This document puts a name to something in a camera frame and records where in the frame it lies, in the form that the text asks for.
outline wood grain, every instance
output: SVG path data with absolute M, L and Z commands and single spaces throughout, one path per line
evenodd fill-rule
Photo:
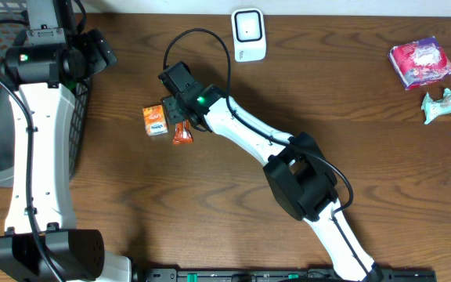
M 296 268 L 330 265 L 316 235 L 274 201 L 261 166 L 227 139 L 194 132 L 150 138 L 142 108 L 168 93 L 157 79 L 167 44 L 205 27 L 233 54 L 228 16 L 88 15 L 119 64 L 96 77 L 77 175 L 78 227 L 144 266 Z M 451 115 L 424 125 L 420 102 L 442 83 L 406 92 L 386 60 L 393 45 L 435 35 L 451 59 L 450 18 L 267 16 L 268 53 L 233 62 L 232 94 L 279 129 L 313 135 L 350 178 L 346 217 L 382 265 L 434 269 L 451 281 Z M 172 50 L 204 84 L 225 85 L 226 60 L 206 34 Z M 339 184 L 343 201 L 347 192 Z M 0 235 L 11 190 L 0 189 Z M 0 281 L 9 280 L 0 271 Z

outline pink snack package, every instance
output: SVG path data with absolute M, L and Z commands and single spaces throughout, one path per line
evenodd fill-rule
M 451 74 L 451 63 L 434 36 L 395 46 L 388 58 L 405 90 L 441 81 Z

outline wooden surface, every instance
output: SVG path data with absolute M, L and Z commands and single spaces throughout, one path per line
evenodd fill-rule
M 296 268 L 331 265 L 310 228 L 275 202 L 262 167 L 210 133 L 172 146 L 146 135 L 142 108 L 168 92 L 157 79 L 181 31 L 205 27 L 233 51 L 228 16 L 89 15 L 119 64 L 96 77 L 77 175 L 78 228 L 143 266 Z M 261 62 L 233 62 L 232 95 L 283 131 L 313 135 L 351 180 L 346 212 L 364 249 L 384 266 L 432 268 L 451 281 L 451 115 L 424 125 L 420 102 L 442 83 L 405 91 L 386 55 L 435 35 L 451 59 L 451 19 L 267 16 Z M 169 62 L 186 61 L 203 84 L 224 86 L 226 60 L 206 34 L 191 34 Z M 343 201 L 345 188 L 339 184 Z M 11 190 L 0 189 L 0 235 Z M 0 281 L 8 277 L 0 271 Z

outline white wall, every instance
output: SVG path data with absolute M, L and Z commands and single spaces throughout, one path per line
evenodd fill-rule
M 89 12 L 266 15 L 451 16 L 451 0 L 82 0 Z

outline orange snack package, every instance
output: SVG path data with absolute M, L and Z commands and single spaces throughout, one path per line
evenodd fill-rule
M 189 121 L 179 122 L 175 126 L 175 137 L 173 138 L 173 145 L 192 144 L 193 137 L 189 130 Z
M 168 132 L 163 106 L 147 107 L 143 109 L 146 131 L 149 136 L 156 136 Z

